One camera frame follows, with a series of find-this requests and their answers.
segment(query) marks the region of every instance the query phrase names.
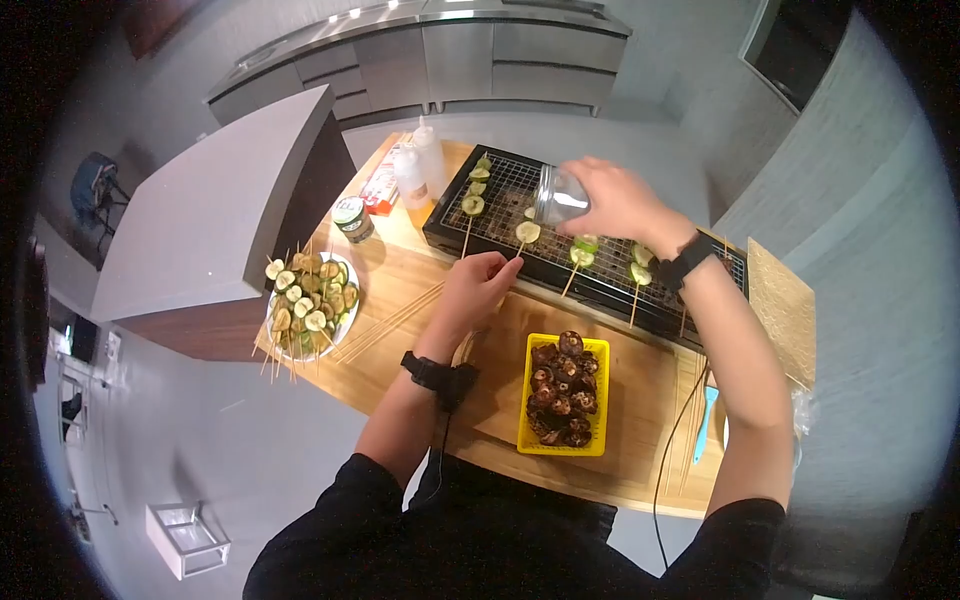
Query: black wristwatch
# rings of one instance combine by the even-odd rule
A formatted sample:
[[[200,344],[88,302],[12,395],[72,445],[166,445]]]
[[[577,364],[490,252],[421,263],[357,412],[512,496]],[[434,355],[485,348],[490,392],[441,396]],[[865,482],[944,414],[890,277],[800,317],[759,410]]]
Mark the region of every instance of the black wristwatch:
[[[687,244],[680,255],[673,260],[661,260],[654,269],[654,275],[671,292],[679,292],[684,287],[684,277],[694,267],[713,254],[713,242],[701,231]]]
[[[410,372],[414,383],[436,392],[440,410],[451,415],[463,403],[480,374],[472,365],[441,365],[429,358],[414,356],[410,350],[403,354],[400,366]]]

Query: spice jar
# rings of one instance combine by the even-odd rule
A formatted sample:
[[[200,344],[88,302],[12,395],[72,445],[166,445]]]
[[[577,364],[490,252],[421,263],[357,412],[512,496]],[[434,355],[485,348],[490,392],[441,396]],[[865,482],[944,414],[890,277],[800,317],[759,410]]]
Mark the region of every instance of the spice jar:
[[[590,198],[577,178],[552,164],[540,168],[540,184],[534,197],[534,223],[556,226],[590,211]]]

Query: white squeeze bottle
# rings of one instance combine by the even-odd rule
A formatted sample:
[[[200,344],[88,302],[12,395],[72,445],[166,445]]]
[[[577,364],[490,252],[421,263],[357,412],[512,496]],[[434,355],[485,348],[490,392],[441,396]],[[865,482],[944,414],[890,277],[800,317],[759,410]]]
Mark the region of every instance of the white squeeze bottle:
[[[420,165],[420,155],[412,144],[401,144],[394,158],[396,188],[407,210],[423,208],[430,202],[426,179]]]
[[[430,198],[439,199],[444,192],[444,146],[434,134],[432,127],[427,127],[420,116],[420,126],[414,131],[414,148],[420,157],[420,171],[426,179]]]

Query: yellow basket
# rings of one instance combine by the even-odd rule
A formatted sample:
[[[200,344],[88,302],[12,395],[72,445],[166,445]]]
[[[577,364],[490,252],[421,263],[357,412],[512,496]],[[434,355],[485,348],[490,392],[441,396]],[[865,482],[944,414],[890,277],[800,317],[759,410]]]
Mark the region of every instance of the yellow basket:
[[[607,388],[610,384],[610,344],[603,340],[584,339],[584,350],[593,352],[600,369],[593,375],[597,380],[597,414],[587,415],[590,421],[591,438],[582,448],[566,445],[543,445],[537,434],[527,424],[527,398],[533,393],[530,388],[530,350],[545,344],[556,344],[559,335],[531,333],[527,336],[527,365],[523,370],[523,397],[520,399],[520,426],[516,432],[516,449],[523,454],[550,454],[552,456],[602,456],[607,447]]]

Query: stainless steel cabinet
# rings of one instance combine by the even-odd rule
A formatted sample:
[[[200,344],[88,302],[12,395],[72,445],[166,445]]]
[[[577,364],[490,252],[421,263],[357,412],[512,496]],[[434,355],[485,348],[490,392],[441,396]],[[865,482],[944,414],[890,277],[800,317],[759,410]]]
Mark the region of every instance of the stainless steel cabinet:
[[[530,64],[495,64],[493,96],[569,102],[597,108],[610,96],[614,75]]]
[[[304,82],[356,64],[357,55],[351,43],[333,46],[294,61],[300,79]]]
[[[329,84],[330,87],[333,88],[333,93],[338,97],[365,89],[363,86],[363,78],[360,77],[360,67],[356,66],[346,71],[334,73],[333,75],[318,77],[303,86],[306,87],[306,89],[312,89],[324,84]]]
[[[422,105],[429,83],[420,28],[378,34],[353,42],[373,110]]]
[[[220,125],[227,125],[259,108],[303,91],[303,83],[293,63],[252,79],[210,104]]]
[[[572,64],[616,72],[627,40],[595,31],[532,23],[497,23],[494,60]]]
[[[492,98],[493,24],[450,23],[423,28],[430,101]]]

